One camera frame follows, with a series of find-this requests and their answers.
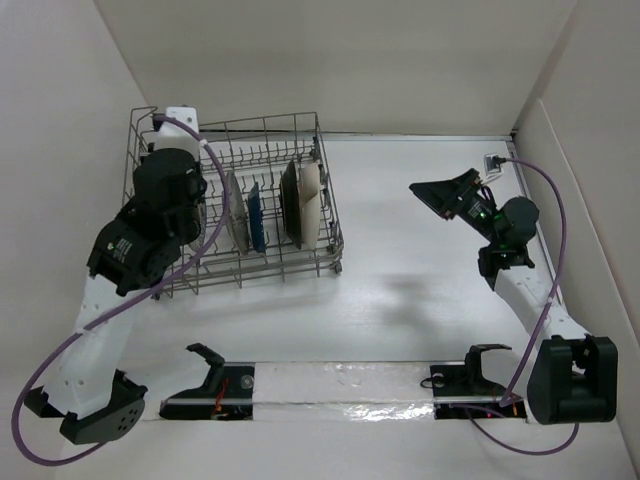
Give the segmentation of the cream three-section divided plate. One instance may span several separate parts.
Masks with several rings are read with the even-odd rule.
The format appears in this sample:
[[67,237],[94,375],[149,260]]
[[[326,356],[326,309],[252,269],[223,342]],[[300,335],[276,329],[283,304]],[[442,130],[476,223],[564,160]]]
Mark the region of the cream three-section divided plate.
[[301,170],[299,183],[302,241],[311,250],[316,249],[319,238],[321,190],[319,165],[311,163]]

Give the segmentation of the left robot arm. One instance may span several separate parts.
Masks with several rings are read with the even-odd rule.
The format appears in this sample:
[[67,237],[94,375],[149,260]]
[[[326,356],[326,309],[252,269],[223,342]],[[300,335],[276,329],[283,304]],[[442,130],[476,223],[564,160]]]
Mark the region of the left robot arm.
[[134,323],[130,303],[159,285],[202,231],[207,185],[196,155],[154,151],[134,170],[133,184],[133,197],[101,229],[89,255],[74,341],[53,377],[25,398],[37,416],[61,418],[60,432],[74,445],[118,440],[141,418],[147,388],[118,368]]

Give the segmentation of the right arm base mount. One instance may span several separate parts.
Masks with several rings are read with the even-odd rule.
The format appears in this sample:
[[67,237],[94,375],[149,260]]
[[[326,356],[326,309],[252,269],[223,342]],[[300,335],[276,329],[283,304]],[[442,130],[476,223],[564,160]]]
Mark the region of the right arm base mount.
[[511,404],[499,405],[512,368],[507,368],[506,377],[502,377],[500,365],[494,361],[495,352],[505,354],[515,364],[519,361],[507,345],[476,344],[461,362],[436,362],[429,366],[420,386],[431,390],[437,420],[527,418],[525,402],[514,393]]

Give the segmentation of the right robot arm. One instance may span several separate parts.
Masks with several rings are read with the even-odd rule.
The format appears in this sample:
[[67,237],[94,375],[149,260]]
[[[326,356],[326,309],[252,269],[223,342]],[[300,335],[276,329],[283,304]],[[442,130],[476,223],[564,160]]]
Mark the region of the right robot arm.
[[529,335],[521,354],[499,346],[497,359],[467,363],[461,371],[465,387],[484,393],[496,385],[501,406],[525,400],[543,425],[612,421],[617,347],[573,320],[557,299],[558,282],[545,281],[536,269],[528,252],[539,219],[535,203],[516,196],[497,206],[475,169],[409,189],[440,218],[459,217],[486,239],[478,252],[480,275]]

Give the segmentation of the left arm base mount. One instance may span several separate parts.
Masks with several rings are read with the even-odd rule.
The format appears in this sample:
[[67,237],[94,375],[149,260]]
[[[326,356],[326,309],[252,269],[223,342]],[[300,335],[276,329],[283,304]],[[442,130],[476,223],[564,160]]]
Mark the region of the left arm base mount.
[[253,419],[255,363],[227,363],[202,343],[186,347],[192,357],[206,365],[196,385],[169,396],[160,403],[159,416],[174,421],[245,421]]

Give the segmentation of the dark blue plate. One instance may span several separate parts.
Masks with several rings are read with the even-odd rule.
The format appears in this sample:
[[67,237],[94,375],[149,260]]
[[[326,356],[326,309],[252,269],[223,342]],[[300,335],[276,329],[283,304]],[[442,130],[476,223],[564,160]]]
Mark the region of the dark blue plate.
[[264,254],[266,252],[266,241],[261,209],[260,188],[258,183],[255,183],[249,191],[247,197],[247,209],[249,215],[249,231],[253,249],[260,254]]

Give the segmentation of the speckled beige round plate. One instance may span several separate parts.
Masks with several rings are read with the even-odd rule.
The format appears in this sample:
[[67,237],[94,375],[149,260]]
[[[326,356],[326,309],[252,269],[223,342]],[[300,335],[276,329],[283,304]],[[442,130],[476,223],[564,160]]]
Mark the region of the speckled beige round plate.
[[193,252],[200,250],[205,241],[207,235],[208,225],[208,205],[206,201],[200,202],[197,206],[195,214],[196,226],[198,227],[198,235],[189,243],[189,247]]

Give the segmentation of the cream plate with metallic rim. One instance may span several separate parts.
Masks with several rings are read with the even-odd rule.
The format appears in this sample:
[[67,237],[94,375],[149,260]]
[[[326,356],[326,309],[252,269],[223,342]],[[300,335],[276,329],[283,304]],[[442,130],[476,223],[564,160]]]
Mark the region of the cream plate with metallic rim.
[[291,160],[280,179],[284,229],[296,249],[302,248],[301,212],[295,162]]

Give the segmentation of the grey plate with deer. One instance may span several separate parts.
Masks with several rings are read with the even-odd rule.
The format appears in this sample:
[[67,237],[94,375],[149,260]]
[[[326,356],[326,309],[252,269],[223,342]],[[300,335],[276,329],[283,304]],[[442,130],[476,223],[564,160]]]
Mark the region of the grey plate with deer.
[[249,233],[242,192],[233,171],[227,172],[226,179],[231,190],[227,230],[238,252],[241,255],[246,255],[249,251]]

